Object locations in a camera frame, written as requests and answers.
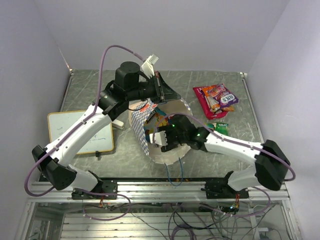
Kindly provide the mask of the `blue gummy snack bag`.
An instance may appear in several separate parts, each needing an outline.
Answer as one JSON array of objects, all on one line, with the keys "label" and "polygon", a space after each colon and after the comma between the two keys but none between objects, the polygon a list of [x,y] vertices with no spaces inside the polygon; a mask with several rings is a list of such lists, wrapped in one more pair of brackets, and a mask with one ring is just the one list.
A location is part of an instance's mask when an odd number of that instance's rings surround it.
[{"label": "blue gummy snack bag", "polygon": [[171,124],[171,119],[169,117],[165,117],[166,113],[156,107],[154,110],[151,111],[150,115],[147,117],[143,128],[145,136],[148,137],[149,134],[152,134],[156,129],[156,126],[162,127]]}]

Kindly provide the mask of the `red chips packet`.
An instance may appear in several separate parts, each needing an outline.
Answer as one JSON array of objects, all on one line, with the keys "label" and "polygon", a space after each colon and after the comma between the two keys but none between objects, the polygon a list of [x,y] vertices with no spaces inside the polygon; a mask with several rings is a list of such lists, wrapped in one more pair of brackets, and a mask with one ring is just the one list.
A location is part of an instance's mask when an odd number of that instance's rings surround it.
[{"label": "red chips packet", "polygon": [[202,107],[202,110],[204,112],[204,115],[208,120],[214,120],[214,119],[221,119],[225,117],[228,114],[228,111],[224,110],[218,110],[216,112],[213,112],[210,105],[207,103],[206,96],[203,93],[202,89],[204,86],[200,87],[193,87],[193,91]]}]

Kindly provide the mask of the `blue checkered paper bag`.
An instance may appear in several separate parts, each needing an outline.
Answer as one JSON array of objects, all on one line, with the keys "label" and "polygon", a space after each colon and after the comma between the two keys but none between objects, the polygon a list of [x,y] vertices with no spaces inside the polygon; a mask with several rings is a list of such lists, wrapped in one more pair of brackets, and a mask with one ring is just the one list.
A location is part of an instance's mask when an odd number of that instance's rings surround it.
[{"label": "blue checkered paper bag", "polygon": [[173,113],[192,115],[192,110],[183,99],[167,103],[153,103],[151,100],[138,101],[129,105],[128,119],[134,134],[142,147],[144,154],[156,164],[163,164],[166,172],[168,166],[176,162],[183,166],[181,159],[191,149],[186,144],[178,143],[172,146],[166,143],[169,134],[167,128],[177,129],[172,123]]}]

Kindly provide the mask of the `orange snack packet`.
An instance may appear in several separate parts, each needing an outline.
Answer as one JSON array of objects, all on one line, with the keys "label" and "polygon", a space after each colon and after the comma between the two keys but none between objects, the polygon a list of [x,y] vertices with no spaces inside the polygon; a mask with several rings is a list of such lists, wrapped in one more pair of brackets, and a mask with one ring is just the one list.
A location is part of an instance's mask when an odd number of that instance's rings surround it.
[{"label": "orange snack packet", "polygon": [[212,113],[218,113],[219,111],[234,112],[235,108],[232,105],[228,107],[221,107],[219,102],[207,93],[207,90],[211,90],[213,88],[213,86],[207,86],[201,90],[201,93],[208,104],[209,110]]}]

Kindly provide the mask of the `green snack packet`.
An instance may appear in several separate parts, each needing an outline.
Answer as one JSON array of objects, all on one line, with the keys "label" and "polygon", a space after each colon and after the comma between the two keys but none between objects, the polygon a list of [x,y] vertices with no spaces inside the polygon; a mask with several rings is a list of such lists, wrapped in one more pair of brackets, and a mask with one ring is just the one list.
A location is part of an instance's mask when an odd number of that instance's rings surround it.
[{"label": "green snack packet", "polygon": [[224,122],[213,122],[213,123],[207,123],[206,126],[210,128],[213,131],[216,131],[220,134],[229,135],[228,131],[228,124]]}]

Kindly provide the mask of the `colourful candy packet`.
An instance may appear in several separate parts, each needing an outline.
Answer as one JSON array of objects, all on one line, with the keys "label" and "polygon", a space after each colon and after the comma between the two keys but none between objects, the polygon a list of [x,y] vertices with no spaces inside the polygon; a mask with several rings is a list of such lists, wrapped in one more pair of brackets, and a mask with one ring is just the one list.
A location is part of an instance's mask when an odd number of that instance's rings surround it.
[{"label": "colourful candy packet", "polygon": [[233,94],[223,83],[219,83],[211,87],[213,88],[207,90],[207,93],[217,100],[222,108],[232,106],[239,102],[238,97]]}]

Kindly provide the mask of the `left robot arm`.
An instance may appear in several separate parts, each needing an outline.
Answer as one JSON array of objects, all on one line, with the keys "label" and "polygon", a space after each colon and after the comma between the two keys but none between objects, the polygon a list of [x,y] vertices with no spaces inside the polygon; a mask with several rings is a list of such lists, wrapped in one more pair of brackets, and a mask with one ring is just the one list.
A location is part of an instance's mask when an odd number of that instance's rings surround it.
[{"label": "left robot arm", "polygon": [[37,145],[32,150],[37,168],[54,189],[60,191],[73,187],[96,199],[103,193],[103,181],[96,174],[71,165],[78,151],[96,133],[128,110],[131,101],[151,100],[154,104],[162,104],[180,98],[159,72],[153,71],[147,76],[137,63],[123,62],[115,71],[115,79],[98,92],[97,103],[91,104],[58,139],[46,147]]}]

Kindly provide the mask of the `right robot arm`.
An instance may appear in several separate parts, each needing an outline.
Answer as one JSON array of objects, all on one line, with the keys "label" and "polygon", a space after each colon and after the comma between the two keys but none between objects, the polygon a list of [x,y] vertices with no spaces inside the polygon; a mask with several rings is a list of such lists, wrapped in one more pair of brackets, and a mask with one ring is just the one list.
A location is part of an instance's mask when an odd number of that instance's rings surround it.
[{"label": "right robot arm", "polygon": [[175,114],[169,124],[157,126],[149,135],[150,141],[170,151],[179,145],[188,145],[193,150],[223,154],[250,165],[241,171],[230,171],[223,179],[219,193],[226,198],[237,192],[256,186],[278,191],[291,170],[291,163],[278,144],[273,140],[264,143],[244,141],[221,134],[203,125],[196,127],[190,117]]}]

